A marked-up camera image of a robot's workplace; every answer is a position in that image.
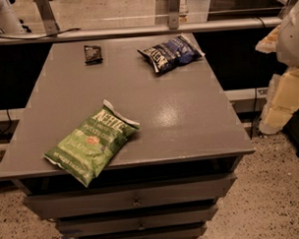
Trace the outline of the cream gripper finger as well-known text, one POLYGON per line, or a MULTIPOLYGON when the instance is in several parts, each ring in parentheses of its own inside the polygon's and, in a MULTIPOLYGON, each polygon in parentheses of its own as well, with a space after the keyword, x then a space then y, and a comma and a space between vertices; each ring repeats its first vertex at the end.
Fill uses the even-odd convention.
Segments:
POLYGON ((259 130, 264 134, 276 134, 298 109, 299 68, 289 67, 282 76, 274 74, 269 82, 259 130))
POLYGON ((257 43, 256 50, 264 53, 272 53, 276 51, 276 42, 281 26, 277 26, 269 32, 261 41, 257 43))

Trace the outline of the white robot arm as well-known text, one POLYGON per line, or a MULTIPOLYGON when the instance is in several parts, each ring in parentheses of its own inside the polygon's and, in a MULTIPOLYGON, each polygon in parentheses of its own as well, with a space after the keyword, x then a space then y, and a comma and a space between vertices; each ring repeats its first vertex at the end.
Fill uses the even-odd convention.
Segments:
POLYGON ((280 26, 256 45, 259 52, 275 52, 277 61, 286 65, 282 76, 269 82, 266 105, 259 123, 264 134, 276 134, 299 109, 299 0, 283 17, 280 26))

